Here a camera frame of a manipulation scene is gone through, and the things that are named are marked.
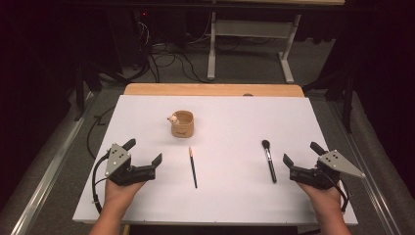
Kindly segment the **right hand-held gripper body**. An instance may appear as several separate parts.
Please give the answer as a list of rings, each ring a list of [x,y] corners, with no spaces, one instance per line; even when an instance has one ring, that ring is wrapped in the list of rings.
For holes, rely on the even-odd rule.
[[[316,150],[316,153],[318,159],[315,168],[295,166],[292,161],[289,161],[289,178],[316,189],[327,190],[338,184],[342,173],[360,178],[365,177],[360,169],[337,150]]]

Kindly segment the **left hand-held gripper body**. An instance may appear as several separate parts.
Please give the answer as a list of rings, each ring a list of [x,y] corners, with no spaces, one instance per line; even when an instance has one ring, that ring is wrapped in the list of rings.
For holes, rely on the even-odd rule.
[[[108,151],[109,158],[105,176],[119,186],[154,180],[156,169],[150,165],[134,166],[131,164],[131,154],[122,146],[113,143]]]

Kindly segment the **black makeup brush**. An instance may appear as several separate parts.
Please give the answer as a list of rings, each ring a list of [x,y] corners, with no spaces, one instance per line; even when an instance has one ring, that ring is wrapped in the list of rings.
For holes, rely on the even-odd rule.
[[[268,167],[269,167],[269,170],[270,170],[270,175],[271,175],[272,182],[276,183],[277,182],[277,177],[276,177],[276,173],[275,173],[275,169],[274,169],[274,165],[273,165],[272,157],[271,157],[271,153],[270,153],[270,143],[269,143],[268,140],[262,140],[261,145],[264,149],[265,156],[267,158]]]

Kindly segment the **black pencil with tan end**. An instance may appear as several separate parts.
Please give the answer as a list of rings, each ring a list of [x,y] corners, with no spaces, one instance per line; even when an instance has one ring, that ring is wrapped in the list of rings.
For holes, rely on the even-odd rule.
[[[191,164],[191,169],[192,169],[194,186],[197,189],[198,188],[198,180],[197,180],[197,173],[196,173],[196,168],[195,168],[193,150],[192,150],[191,147],[188,148],[188,152],[189,152],[189,158],[190,158],[190,164]]]

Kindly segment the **tan bag-shaped pen holder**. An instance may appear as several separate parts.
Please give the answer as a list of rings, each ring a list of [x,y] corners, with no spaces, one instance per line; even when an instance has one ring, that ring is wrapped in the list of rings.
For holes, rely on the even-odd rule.
[[[190,138],[194,134],[194,115],[189,111],[176,111],[168,119],[171,134],[177,138]]]

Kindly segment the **person's left hand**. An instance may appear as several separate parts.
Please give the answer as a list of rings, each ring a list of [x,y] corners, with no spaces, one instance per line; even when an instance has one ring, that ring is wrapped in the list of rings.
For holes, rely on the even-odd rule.
[[[106,181],[105,202],[102,212],[109,214],[125,214],[135,195],[145,185],[144,182],[128,186],[119,186],[111,180]]]

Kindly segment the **person's right hand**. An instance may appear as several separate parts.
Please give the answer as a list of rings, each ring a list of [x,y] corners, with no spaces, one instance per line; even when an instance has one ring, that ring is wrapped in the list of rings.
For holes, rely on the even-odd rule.
[[[299,187],[308,196],[315,213],[319,217],[342,215],[341,195],[335,188],[319,190],[303,183],[299,183]]]

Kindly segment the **black metal stand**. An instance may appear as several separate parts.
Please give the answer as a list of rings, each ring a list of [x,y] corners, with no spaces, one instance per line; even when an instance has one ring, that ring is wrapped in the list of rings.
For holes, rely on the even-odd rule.
[[[313,89],[325,89],[327,101],[341,100],[343,102],[342,124],[346,131],[351,133],[353,77],[350,74],[343,71],[333,72],[306,84],[301,89],[303,93]]]
[[[92,62],[80,62],[75,70],[74,81],[76,101],[76,116],[74,120],[79,121],[85,111],[84,85],[87,85],[92,92],[102,90],[98,67]]]

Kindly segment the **white board sheet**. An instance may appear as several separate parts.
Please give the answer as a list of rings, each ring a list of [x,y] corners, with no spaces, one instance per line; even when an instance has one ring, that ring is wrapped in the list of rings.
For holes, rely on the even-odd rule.
[[[167,120],[194,115],[194,134],[177,138]],[[306,225],[315,223],[308,197],[289,178],[287,154],[311,168],[310,143],[326,144],[306,98],[133,96],[119,97],[99,152],[135,138],[134,165],[159,153],[156,178],[138,192],[124,219],[136,224]],[[273,183],[261,145],[270,143]],[[188,148],[194,155],[194,186]]]

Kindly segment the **dark computer tower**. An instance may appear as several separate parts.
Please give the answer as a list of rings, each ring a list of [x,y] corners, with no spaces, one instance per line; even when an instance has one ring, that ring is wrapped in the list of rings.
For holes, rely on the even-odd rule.
[[[120,66],[135,71],[143,68],[149,54],[145,47],[148,30],[140,23],[139,15],[131,9],[114,9],[108,10],[107,16]]]

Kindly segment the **aluminium floor rail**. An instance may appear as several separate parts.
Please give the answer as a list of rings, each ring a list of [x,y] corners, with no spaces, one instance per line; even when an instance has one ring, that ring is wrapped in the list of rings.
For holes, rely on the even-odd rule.
[[[333,102],[329,102],[328,106],[334,114],[340,129],[342,130],[343,136],[346,138],[346,142],[351,150],[353,161],[365,173],[362,183],[384,230],[387,235],[401,235],[400,229],[392,216],[387,200],[375,182],[372,172],[370,171],[369,164],[365,162],[361,151],[358,149],[357,142],[352,137],[352,134],[349,133],[343,125],[341,108]]]
[[[8,201],[5,212],[16,212],[17,215],[13,218],[13,229],[6,235],[28,234],[64,167],[69,148],[84,123],[86,113],[95,102],[96,95],[97,92],[92,91],[82,95],[82,111],[75,104],[75,95],[69,96],[72,102],[69,113],[41,148]]]

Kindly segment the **white metal desk frame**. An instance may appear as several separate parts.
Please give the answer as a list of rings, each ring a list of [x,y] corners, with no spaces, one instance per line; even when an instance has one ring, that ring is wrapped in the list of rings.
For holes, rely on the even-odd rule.
[[[213,5],[219,3],[248,3],[278,5],[288,7],[342,6],[346,0],[211,0]],[[207,79],[215,79],[216,38],[218,36],[254,37],[268,39],[284,39],[286,46],[277,56],[287,83],[294,83],[294,78],[288,62],[288,57],[297,34],[301,14],[295,14],[290,22],[265,22],[250,20],[218,20],[216,12],[210,13],[210,44],[207,62]]]

